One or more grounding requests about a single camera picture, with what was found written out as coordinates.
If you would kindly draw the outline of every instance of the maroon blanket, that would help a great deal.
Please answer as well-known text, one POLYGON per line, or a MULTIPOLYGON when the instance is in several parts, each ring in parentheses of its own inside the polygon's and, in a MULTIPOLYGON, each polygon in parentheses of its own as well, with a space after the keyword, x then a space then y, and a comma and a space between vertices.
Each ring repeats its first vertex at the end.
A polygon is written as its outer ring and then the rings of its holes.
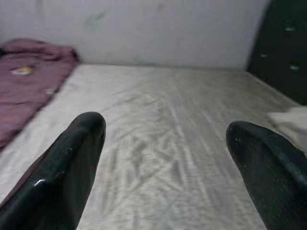
POLYGON ((0 59, 0 150, 51 99, 77 65, 74 50, 33 39, 16 39, 0 59), (33 72, 16 75, 26 67, 33 72))

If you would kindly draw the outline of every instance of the purple blanket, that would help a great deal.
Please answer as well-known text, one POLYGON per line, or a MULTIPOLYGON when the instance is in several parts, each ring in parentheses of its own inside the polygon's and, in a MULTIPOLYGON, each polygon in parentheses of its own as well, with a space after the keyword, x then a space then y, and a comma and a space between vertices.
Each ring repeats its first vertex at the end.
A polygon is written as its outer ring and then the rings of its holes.
POLYGON ((0 59, 0 150, 47 104, 77 65, 69 46, 15 39, 3 49, 9 54, 0 59), (20 68, 31 73, 16 74, 20 68))

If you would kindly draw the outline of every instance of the bed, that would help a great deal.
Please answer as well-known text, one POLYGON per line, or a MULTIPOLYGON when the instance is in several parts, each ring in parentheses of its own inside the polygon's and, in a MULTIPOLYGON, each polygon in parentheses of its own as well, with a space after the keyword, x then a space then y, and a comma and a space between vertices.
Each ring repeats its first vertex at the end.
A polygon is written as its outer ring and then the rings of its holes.
POLYGON ((296 103, 236 70, 79 65, 0 154, 0 200, 78 114, 106 119, 79 230, 265 230, 225 144, 296 103))

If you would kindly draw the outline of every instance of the white wall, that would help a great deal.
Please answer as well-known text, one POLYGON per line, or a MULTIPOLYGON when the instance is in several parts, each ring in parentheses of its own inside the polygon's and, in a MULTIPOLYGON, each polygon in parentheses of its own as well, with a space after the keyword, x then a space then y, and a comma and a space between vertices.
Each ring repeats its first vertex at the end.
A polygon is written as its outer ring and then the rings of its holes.
POLYGON ((109 64, 244 68, 268 0, 0 0, 0 43, 32 37, 109 64))

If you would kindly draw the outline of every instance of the white mattress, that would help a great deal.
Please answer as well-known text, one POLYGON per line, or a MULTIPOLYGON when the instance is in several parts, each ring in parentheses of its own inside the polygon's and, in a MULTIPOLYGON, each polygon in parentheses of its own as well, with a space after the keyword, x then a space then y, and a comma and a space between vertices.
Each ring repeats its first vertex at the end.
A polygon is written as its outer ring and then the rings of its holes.
POLYGON ((264 230, 225 145, 295 105, 242 71, 80 65, 0 155, 0 200, 78 114, 107 138, 79 230, 264 230))

